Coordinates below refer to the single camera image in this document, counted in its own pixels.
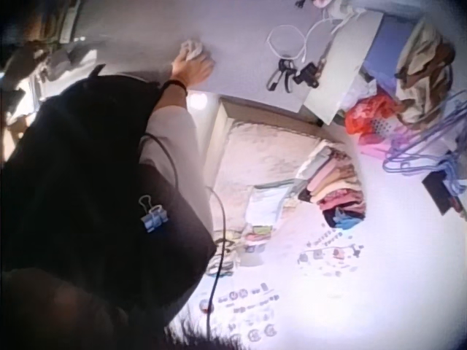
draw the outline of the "beige clothing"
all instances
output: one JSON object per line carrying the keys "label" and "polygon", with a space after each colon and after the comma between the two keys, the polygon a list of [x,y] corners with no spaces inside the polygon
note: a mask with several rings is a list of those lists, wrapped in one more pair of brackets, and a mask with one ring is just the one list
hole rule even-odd
{"label": "beige clothing", "polygon": [[358,181],[357,177],[350,177],[349,179],[339,180],[329,184],[328,186],[324,187],[319,193],[314,195],[310,200],[312,203],[317,203],[321,201],[325,196],[329,193],[334,192],[336,190],[341,190],[344,188],[348,188],[354,191],[361,191],[362,188],[360,186],[360,182]]}
{"label": "beige clothing", "polygon": [[[427,69],[427,65],[443,55],[437,50],[443,42],[441,34],[425,18],[420,20],[407,40],[397,65],[397,72],[406,71],[412,76]],[[439,70],[430,76],[413,80],[409,87],[404,86],[402,79],[397,80],[395,96],[399,101],[407,101],[412,105],[400,113],[401,122],[416,124],[430,118],[432,121],[439,113],[430,112],[444,99],[449,90],[449,79],[445,62],[439,63]]]}
{"label": "beige clothing", "polygon": [[323,190],[326,186],[332,184],[333,182],[348,179],[349,177],[355,177],[355,171],[353,166],[346,166],[343,168],[335,168],[332,173],[330,173],[318,186],[313,190],[307,187],[308,191],[311,192],[312,196],[318,194],[321,190]]}
{"label": "beige clothing", "polygon": [[337,149],[340,152],[345,152],[344,151],[344,145],[336,142],[332,142],[329,140],[322,140],[309,154],[308,158],[306,161],[302,164],[302,166],[299,168],[297,171],[296,178],[297,179],[303,179],[303,180],[308,180],[305,176],[306,170],[308,169],[309,165],[313,162],[313,160],[316,158],[318,153],[320,153],[325,147],[329,147],[331,149]]}

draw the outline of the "binder clip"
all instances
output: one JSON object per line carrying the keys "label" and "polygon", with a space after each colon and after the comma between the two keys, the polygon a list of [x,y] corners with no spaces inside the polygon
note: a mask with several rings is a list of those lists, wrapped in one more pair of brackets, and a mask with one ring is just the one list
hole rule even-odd
{"label": "binder clip", "polygon": [[291,78],[293,78],[296,73],[297,73],[297,70],[293,64],[293,61],[285,60],[284,58],[281,58],[279,60],[279,66],[277,70],[271,75],[271,78],[269,78],[266,88],[268,89],[268,91],[275,91],[277,88],[277,85],[280,83],[282,77],[285,74],[285,77],[284,77],[285,91],[287,93],[292,93],[292,87],[290,86],[290,83],[291,83]]}
{"label": "binder clip", "polygon": [[[144,199],[147,199],[147,202],[149,204],[148,207],[146,207],[145,204],[143,203]],[[143,221],[144,226],[146,227],[146,231],[148,233],[153,232],[156,228],[161,226],[163,223],[169,221],[169,219],[167,218],[167,211],[165,211],[161,205],[153,206],[151,204],[150,195],[143,195],[139,199],[138,202],[144,208],[144,211],[146,211],[146,215],[144,215],[141,218],[141,221]]]}
{"label": "binder clip", "polygon": [[311,88],[316,89],[320,86],[318,79],[321,76],[321,71],[323,70],[324,64],[318,64],[315,66],[313,62],[308,63],[305,68],[303,68],[300,73],[294,76],[293,81],[300,85],[302,82],[305,82]]}

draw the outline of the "light blue fabric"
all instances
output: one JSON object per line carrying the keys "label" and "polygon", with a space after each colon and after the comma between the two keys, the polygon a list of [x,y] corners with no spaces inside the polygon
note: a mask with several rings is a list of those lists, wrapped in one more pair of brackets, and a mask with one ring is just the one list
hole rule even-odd
{"label": "light blue fabric", "polygon": [[336,209],[336,216],[334,217],[334,222],[336,223],[336,228],[341,228],[342,230],[349,230],[355,225],[362,222],[362,219],[357,217],[351,217],[345,214],[343,211]]}

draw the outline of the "folded clothes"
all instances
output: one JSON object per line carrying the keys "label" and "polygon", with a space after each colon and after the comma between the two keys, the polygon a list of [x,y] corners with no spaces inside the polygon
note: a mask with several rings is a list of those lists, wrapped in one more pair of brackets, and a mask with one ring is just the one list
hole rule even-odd
{"label": "folded clothes", "polygon": [[363,220],[362,219],[348,219],[345,221],[337,222],[336,223],[336,228],[340,228],[342,230],[349,230],[350,228],[353,228],[355,225],[361,223]]}
{"label": "folded clothes", "polygon": [[311,179],[312,176],[306,177],[307,174],[305,174],[305,170],[308,169],[311,163],[314,162],[314,159],[317,157],[317,155],[321,153],[321,151],[323,151],[325,148],[328,148],[330,151],[332,151],[333,154],[336,154],[337,159],[348,158],[348,156],[344,152],[343,144],[335,143],[329,140],[321,140],[320,143],[309,154],[307,161],[304,162],[303,165],[299,168],[296,176],[297,179]]}
{"label": "folded clothes", "polygon": [[364,214],[353,213],[339,207],[325,210],[323,215],[330,227],[343,230],[348,230],[365,219]]}
{"label": "folded clothes", "polygon": [[304,169],[300,174],[302,179],[311,179],[330,159],[331,159],[332,150],[329,147],[323,148],[317,155],[314,157],[312,162]]}
{"label": "folded clothes", "polygon": [[363,193],[361,191],[354,191],[349,189],[337,190],[326,197],[324,197],[318,205],[322,211],[340,206],[343,203],[358,202],[363,200]]}
{"label": "folded clothes", "polygon": [[358,181],[357,177],[350,177],[348,179],[339,180],[329,184],[328,186],[324,187],[319,193],[312,196],[312,203],[317,203],[321,201],[325,196],[329,193],[340,190],[340,189],[350,189],[355,191],[361,191],[360,182]]}
{"label": "folded clothes", "polygon": [[335,149],[332,150],[332,155],[329,161],[321,169],[319,169],[312,178],[310,178],[310,188],[316,188],[316,186],[318,186],[322,180],[324,180],[330,173],[332,173],[335,168],[341,168],[342,166],[348,166],[352,164],[348,157],[341,158],[339,153],[340,152],[336,151]]}
{"label": "folded clothes", "polygon": [[318,194],[326,186],[333,182],[355,177],[355,169],[352,165],[344,166],[342,168],[335,168],[325,179],[323,179],[316,188],[312,188],[309,185],[306,187],[311,192],[312,196]]}
{"label": "folded clothes", "polygon": [[312,199],[311,193],[305,188],[298,194],[298,199],[303,202],[310,202]]}
{"label": "folded clothes", "polygon": [[285,197],[291,198],[296,195],[299,195],[303,190],[306,190],[307,184],[308,184],[307,180],[294,179],[292,185],[290,186],[289,190],[285,194]]}
{"label": "folded clothes", "polygon": [[353,211],[355,213],[359,214],[365,214],[366,213],[366,204],[365,203],[357,203],[351,206],[341,206],[342,208],[345,208],[345,211]]}
{"label": "folded clothes", "polygon": [[268,235],[272,232],[272,226],[253,226],[252,230],[255,235]]}
{"label": "folded clothes", "polygon": [[339,207],[345,208],[345,210],[347,210],[347,208],[350,208],[352,206],[359,206],[359,205],[361,205],[361,202],[349,202],[349,203],[340,204]]}

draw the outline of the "black wristband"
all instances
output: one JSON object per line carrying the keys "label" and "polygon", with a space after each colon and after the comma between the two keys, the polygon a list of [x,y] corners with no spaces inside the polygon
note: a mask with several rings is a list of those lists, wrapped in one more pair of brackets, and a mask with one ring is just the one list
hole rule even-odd
{"label": "black wristband", "polygon": [[162,85],[162,92],[166,90],[166,88],[168,88],[170,85],[178,85],[180,86],[183,90],[185,90],[185,95],[188,96],[188,91],[187,91],[187,87],[185,86],[185,84],[183,84],[182,82],[180,82],[179,80],[175,80],[175,79],[171,79],[171,80],[167,80],[164,85]]}

